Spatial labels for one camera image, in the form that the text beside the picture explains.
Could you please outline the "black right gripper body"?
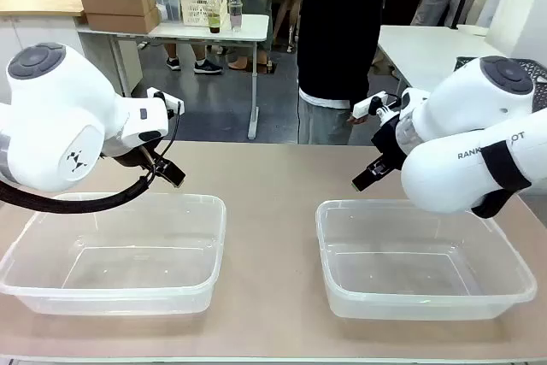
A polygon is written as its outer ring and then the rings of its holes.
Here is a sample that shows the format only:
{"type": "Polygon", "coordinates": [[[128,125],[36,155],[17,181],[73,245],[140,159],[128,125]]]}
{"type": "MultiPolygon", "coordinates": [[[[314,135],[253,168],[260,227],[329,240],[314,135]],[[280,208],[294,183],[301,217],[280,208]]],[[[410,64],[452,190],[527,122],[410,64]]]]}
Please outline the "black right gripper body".
{"type": "Polygon", "coordinates": [[[373,174],[377,178],[384,178],[393,170],[400,171],[407,158],[397,142],[398,123],[399,115],[395,115],[373,135],[372,143],[381,153],[381,156],[371,165],[373,174]]]}

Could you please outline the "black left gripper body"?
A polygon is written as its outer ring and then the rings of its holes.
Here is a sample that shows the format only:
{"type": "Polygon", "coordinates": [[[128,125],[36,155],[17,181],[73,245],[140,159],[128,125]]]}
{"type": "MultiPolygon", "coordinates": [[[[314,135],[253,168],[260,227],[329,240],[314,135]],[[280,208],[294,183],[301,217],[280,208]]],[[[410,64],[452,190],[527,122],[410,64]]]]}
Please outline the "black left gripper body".
{"type": "Polygon", "coordinates": [[[156,147],[160,143],[160,140],[150,141],[138,148],[131,149],[122,156],[114,157],[114,160],[128,168],[141,167],[142,169],[152,169],[154,166],[165,168],[166,160],[156,152],[156,147]]]}

